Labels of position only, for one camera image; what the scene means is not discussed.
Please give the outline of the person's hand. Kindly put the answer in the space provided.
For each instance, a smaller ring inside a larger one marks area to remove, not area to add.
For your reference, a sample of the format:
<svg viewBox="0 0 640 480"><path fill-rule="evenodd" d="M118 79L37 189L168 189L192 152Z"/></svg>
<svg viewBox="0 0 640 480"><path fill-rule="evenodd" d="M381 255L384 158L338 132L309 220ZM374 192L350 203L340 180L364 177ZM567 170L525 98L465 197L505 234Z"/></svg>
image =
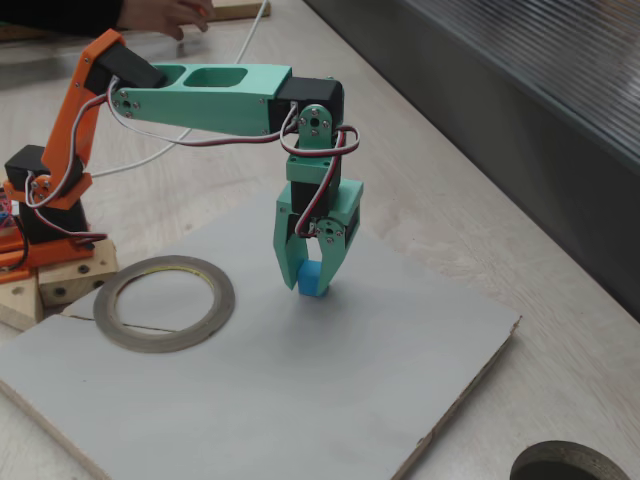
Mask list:
<svg viewBox="0 0 640 480"><path fill-rule="evenodd" d="M118 29L160 33L177 41L184 38L183 26L208 30L214 16L209 0L126 0L116 23Z"/></svg>

